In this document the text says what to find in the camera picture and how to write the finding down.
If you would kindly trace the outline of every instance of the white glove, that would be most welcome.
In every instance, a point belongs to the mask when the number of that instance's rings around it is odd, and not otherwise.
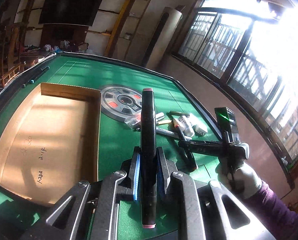
[[[218,181],[231,191],[230,181],[233,181],[231,174],[229,173],[227,176],[222,174],[221,164],[216,167],[216,173],[218,173]],[[238,194],[242,199],[250,198],[257,193],[262,186],[262,180],[258,177],[253,168],[246,163],[233,173],[233,178],[236,184],[244,183],[244,191]]]

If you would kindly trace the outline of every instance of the pink marker cap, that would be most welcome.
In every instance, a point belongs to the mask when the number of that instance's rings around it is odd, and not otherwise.
[[[155,228],[156,224],[154,225],[142,225],[143,228]]]

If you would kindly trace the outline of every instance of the open cardboard box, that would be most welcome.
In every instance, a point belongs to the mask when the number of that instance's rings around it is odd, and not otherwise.
[[[100,90],[41,83],[0,138],[0,186],[38,204],[98,181]]]

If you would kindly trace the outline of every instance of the green tabletop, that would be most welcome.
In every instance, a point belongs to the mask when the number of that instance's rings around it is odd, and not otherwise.
[[[109,84],[118,84],[142,91],[151,87],[154,91],[155,106],[158,112],[165,114],[170,110],[192,113],[207,126],[201,114],[172,80],[155,76],[140,70],[94,60],[57,56],[44,65],[50,69],[33,85],[21,89],[9,101],[0,113],[0,136],[22,100],[41,82],[75,85],[98,89]],[[214,132],[209,129],[203,137],[194,136],[198,140],[218,141]],[[125,123],[118,122],[101,113],[99,134],[99,180],[119,170],[122,161],[132,157],[134,146],[140,145],[140,133],[131,130]],[[157,146],[162,146],[167,159],[176,163],[179,170],[185,169],[183,150],[172,138],[157,135]],[[208,182],[217,179],[215,167],[218,159],[212,156],[194,154],[199,169],[190,175],[195,179]],[[46,208],[19,199],[0,188],[0,216],[26,229],[36,222]],[[155,229],[143,229],[141,225],[141,209],[139,202],[121,202],[119,212],[118,239],[148,239],[177,229],[177,212],[175,207],[158,203],[157,224]]]

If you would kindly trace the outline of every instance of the flat screen tv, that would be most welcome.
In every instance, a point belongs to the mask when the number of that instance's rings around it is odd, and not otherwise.
[[[39,24],[92,26],[102,0],[45,0]]]

